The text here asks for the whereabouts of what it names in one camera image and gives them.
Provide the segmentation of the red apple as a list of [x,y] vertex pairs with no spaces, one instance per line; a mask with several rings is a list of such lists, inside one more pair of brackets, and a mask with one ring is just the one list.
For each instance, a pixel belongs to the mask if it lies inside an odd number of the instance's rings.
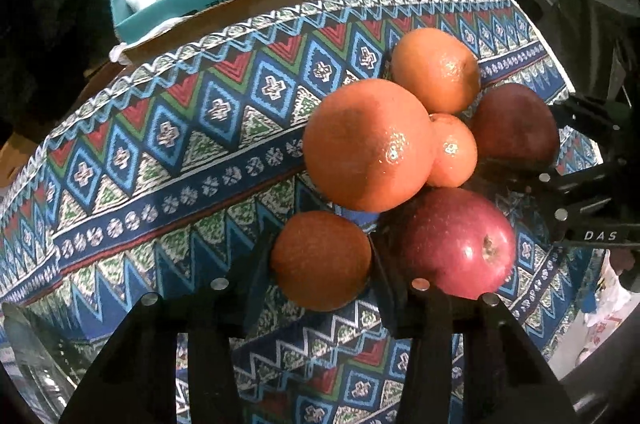
[[486,92],[473,114],[478,156],[518,167],[545,169],[560,150],[558,125],[548,105],[530,88],[508,83]]
[[383,251],[407,281],[423,278],[449,295],[475,300],[511,274],[515,231],[477,192],[435,188],[380,218]]

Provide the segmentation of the clear glass bowl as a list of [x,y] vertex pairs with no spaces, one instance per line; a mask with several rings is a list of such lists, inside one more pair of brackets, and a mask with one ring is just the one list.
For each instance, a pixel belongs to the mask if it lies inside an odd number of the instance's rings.
[[3,302],[1,310],[1,330],[8,341],[1,353],[2,366],[36,421],[56,423],[90,359],[31,311],[11,302]]

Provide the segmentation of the large orange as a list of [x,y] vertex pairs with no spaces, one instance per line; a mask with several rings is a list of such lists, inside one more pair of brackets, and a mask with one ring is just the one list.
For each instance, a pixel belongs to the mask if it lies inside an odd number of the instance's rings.
[[459,113],[480,92],[480,66],[474,54],[436,28],[406,33],[392,51],[390,72],[429,113]]
[[405,88],[362,80],[322,99],[304,129],[303,153],[323,196],[352,211],[381,213],[427,182],[435,159],[433,123]]

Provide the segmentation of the small orange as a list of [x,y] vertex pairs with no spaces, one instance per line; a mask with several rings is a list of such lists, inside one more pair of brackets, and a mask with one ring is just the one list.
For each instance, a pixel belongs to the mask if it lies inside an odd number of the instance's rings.
[[427,185],[459,187],[477,165],[475,138],[466,124],[449,113],[430,115],[435,134],[435,159]]
[[310,311],[336,311],[366,287],[372,251],[366,234],[348,219],[326,211],[295,214],[271,252],[271,269],[282,293]]

